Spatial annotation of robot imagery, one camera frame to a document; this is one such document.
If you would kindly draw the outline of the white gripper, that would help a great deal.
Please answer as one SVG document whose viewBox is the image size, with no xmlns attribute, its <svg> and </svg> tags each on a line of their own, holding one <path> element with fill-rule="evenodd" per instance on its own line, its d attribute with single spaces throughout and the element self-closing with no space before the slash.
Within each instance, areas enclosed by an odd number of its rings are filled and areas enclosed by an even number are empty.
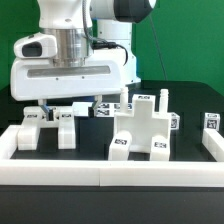
<svg viewBox="0 0 224 224">
<path fill-rule="evenodd" d="M 122 62 L 111 55 L 95 54 L 85 65 L 55 68 L 49 59 L 16 59 L 11 70 L 11 95 L 17 101 L 39 100 L 38 105 L 53 121 L 45 99 L 95 96 L 88 115 L 95 117 L 101 95 L 119 93 L 124 86 Z"/>
</svg>

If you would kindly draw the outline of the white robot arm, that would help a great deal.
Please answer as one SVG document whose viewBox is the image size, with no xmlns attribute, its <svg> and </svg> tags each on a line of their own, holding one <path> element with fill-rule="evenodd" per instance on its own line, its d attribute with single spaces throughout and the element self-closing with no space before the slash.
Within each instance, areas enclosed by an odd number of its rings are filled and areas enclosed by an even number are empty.
<svg viewBox="0 0 224 224">
<path fill-rule="evenodd" d="M 36 100 L 48 112 L 49 99 L 92 96 L 94 115 L 104 95 L 125 86 L 128 51 L 92 35 L 98 19 L 138 23 L 156 0 L 37 0 L 40 31 L 14 44 L 11 95 Z"/>
</svg>

